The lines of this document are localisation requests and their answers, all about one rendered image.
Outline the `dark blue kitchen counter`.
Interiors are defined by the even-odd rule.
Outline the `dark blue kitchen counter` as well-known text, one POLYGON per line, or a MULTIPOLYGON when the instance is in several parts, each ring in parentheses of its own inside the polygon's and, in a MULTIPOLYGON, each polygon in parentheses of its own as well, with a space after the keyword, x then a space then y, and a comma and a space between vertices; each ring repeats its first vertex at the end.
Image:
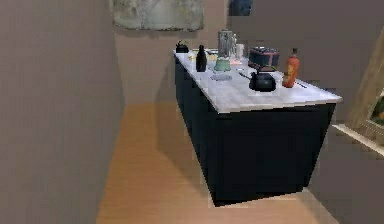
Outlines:
POLYGON ((309 83, 250 89, 252 69, 196 69, 176 53, 176 99, 217 206, 302 191, 308 186, 341 97, 309 83))

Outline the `orange bottle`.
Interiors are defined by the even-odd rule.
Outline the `orange bottle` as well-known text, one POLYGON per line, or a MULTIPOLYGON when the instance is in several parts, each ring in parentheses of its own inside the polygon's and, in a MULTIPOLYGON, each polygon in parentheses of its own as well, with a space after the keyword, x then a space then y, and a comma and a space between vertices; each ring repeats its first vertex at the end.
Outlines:
POLYGON ((299 70, 300 60, 297 56, 298 49, 293 48, 291 55, 288 57, 286 62, 286 72, 283 76, 282 85, 286 88, 292 88, 296 81, 296 77, 299 70))

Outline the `black bottle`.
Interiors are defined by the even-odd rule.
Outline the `black bottle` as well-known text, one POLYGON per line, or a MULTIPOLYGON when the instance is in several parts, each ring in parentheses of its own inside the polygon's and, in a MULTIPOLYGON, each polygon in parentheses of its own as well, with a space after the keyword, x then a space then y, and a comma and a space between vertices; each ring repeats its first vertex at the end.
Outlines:
POLYGON ((196 55, 196 71, 205 72, 206 65, 207 65, 207 58, 205 54, 205 48, 203 45, 200 45, 198 53, 196 55))

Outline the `silver metal pot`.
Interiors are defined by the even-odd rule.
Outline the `silver metal pot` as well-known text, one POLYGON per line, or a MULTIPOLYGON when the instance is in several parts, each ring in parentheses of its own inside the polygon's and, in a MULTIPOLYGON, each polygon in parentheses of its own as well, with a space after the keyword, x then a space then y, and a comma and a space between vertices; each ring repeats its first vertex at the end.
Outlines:
POLYGON ((223 29, 218 32, 218 56, 230 57, 235 46, 234 32, 223 29))

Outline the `pale green bowl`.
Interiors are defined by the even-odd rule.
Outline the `pale green bowl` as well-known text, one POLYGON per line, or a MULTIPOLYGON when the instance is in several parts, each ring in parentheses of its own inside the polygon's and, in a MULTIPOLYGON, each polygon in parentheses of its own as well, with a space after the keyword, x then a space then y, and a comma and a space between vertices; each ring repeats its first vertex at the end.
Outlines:
POLYGON ((215 71, 230 71, 230 60, 228 58, 218 57, 214 66, 215 71))

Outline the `dark blue wall picture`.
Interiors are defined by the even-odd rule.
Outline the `dark blue wall picture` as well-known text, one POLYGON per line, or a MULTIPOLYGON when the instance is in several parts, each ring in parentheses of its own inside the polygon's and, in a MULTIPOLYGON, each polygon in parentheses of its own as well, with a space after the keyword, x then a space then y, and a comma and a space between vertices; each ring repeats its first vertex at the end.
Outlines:
POLYGON ((230 16, 249 16, 253 0, 230 0, 228 14, 230 16))

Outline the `grey green wall picture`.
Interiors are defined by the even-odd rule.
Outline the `grey green wall picture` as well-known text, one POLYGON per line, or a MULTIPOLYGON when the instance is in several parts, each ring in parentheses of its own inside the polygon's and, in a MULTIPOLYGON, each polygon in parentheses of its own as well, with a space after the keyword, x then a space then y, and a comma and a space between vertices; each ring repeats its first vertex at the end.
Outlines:
POLYGON ((108 0, 113 23, 128 30, 202 30, 202 0, 108 0))

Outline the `window with white sill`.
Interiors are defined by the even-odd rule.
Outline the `window with white sill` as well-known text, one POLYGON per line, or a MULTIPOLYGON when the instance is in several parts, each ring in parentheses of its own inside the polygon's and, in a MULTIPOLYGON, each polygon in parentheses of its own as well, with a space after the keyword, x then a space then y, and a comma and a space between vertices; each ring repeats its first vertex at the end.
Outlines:
POLYGON ((349 118, 333 127, 352 143, 384 159, 384 89, 368 101, 360 100, 349 118))

